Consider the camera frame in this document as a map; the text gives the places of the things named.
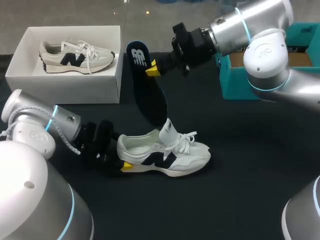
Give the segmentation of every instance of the new balance sneaker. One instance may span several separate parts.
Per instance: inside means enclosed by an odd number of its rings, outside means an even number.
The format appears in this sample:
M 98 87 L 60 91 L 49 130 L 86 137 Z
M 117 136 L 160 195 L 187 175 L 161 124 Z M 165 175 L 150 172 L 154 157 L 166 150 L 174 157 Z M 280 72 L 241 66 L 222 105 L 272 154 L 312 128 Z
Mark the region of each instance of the new balance sneaker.
M 49 44 L 43 41 L 40 44 L 40 58 L 44 70 L 49 74 L 70 71 L 92 74 L 108 67 L 115 59 L 115 53 L 84 41 L 76 44 L 66 41 Z
M 181 134 L 167 119 L 162 130 L 143 136 L 121 135 L 117 153 L 130 167 L 123 172 L 157 170 L 170 177 L 181 177 L 202 169 L 210 160 L 209 147 L 196 142 L 197 132 Z

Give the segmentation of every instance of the black insole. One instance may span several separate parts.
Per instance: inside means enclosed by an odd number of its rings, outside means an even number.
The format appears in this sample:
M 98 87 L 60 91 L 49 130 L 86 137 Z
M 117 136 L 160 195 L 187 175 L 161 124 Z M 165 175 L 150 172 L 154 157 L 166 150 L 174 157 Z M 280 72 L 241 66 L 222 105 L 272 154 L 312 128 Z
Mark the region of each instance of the black insole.
M 152 66 L 149 50 L 143 42 L 133 41 L 128 44 L 126 54 L 132 71 L 135 102 L 150 124 L 162 127 L 168 117 L 167 100 L 155 77 L 146 74 Z

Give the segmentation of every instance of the black n logo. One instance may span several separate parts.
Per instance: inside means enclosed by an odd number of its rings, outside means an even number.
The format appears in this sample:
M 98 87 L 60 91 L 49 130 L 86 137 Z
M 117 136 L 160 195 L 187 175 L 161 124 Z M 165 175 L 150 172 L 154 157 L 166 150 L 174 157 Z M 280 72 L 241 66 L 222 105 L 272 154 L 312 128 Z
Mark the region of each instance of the black n logo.
M 171 165 L 174 163 L 176 159 L 177 157 L 176 155 L 174 155 L 173 152 L 170 152 L 170 154 L 166 157 L 165 160 L 163 152 L 153 152 L 141 164 L 147 166 L 154 164 L 158 168 L 168 169 L 171 167 Z
M 68 63 L 70 63 L 71 66 L 80 67 L 80 65 L 84 62 L 85 59 L 86 59 L 86 57 L 82 53 L 80 54 L 78 59 L 76 59 L 75 53 L 68 52 L 64 55 L 60 64 L 66 66 Z

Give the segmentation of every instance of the white shoelace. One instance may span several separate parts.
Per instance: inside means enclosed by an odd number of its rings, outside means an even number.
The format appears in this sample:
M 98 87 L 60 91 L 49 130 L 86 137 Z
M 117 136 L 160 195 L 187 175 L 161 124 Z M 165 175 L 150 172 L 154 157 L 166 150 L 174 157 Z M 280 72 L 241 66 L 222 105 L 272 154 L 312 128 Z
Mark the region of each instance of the white shoelace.
M 88 68 L 89 73 L 92 74 L 91 71 L 90 71 L 90 64 L 89 64 L 90 63 L 90 59 L 92 61 L 95 61 L 95 60 L 97 60 L 99 58 L 99 55 L 98 55 L 97 50 L 95 49 L 95 47 L 91 46 L 89 43 L 87 43 L 85 41 L 81 41 L 81 40 L 78 41 L 77 45 L 74 45 L 74 44 L 71 44 L 71 43 L 63 41 L 61 43 L 61 51 L 64 50 L 65 46 L 72 47 L 72 48 L 76 49 L 77 53 L 85 55 L 85 57 L 86 57 L 86 67 Z
M 179 139 L 175 141 L 172 146 L 165 149 L 164 157 L 166 158 L 172 151 L 181 154 L 188 154 L 190 149 L 190 143 L 195 141 L 196 131 L 190 132 L 188 134 L 179 133 Z

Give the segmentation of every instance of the teal box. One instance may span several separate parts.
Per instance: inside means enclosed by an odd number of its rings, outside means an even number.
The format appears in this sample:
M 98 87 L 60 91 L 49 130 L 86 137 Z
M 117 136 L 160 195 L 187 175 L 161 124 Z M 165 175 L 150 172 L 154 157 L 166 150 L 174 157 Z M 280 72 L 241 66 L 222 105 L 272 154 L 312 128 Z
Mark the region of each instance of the teal box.
M 289 53 L 307 53 L 312 67 L 295 66 L 294 69 L 320 74 L 320 26 L 319 23 L 296 22 L 286 31 L 286 45 Z M 248 83 L 245 68 L 231 66 L 229 55 L 215 55 L 222 96 L 226 100 L 257 100 Z

